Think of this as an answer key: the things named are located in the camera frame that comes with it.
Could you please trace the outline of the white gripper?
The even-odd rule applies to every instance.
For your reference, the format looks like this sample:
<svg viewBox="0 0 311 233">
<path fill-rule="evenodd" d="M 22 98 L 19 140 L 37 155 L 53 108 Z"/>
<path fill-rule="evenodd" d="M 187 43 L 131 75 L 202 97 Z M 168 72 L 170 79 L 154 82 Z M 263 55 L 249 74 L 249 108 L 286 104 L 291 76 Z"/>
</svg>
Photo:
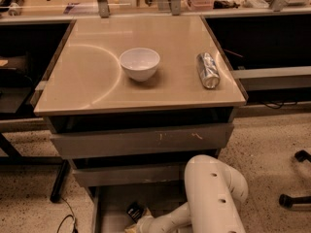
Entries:
<svg viewBox="0 0 311 233">
<path fill-rule="evenodd" d="M 137 225 L 132 224 L 124 229 L 124 233 L 149 233 L 150 227 L 155 218 L 152 216 L 149 208 L 144 209 L 142 217 L 138 220 Z"/>
</svg>

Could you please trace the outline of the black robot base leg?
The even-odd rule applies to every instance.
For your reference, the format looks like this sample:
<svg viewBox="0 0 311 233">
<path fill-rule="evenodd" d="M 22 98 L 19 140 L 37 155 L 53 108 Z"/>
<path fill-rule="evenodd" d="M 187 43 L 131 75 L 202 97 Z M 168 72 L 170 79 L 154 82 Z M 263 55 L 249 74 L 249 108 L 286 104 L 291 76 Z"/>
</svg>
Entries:
<svg viewBox="0 0 311 233">
<path fill-rule="evenodd" d="M 310 209 L 311 196 L 291 197 L 281 194 L 279 196 L 279 205 L 288 210 Z"/>
</svg>

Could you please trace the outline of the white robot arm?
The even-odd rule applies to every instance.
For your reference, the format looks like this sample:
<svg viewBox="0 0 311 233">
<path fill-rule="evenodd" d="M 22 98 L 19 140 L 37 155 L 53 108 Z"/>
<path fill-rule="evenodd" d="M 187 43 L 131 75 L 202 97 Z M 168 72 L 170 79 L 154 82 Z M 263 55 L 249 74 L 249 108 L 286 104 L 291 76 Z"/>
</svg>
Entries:
<svg viewBox="0 0 311 233">
<path fill-rule="evenodd" d="M 237 203 L 249 193 L 244 176 L 208 156 L 191 158 L 184 173 L 187 202 L 164 216 L 148 209 L 129 209 L 134 223 L 124 233 L 246 233 Z"/>
</svg>

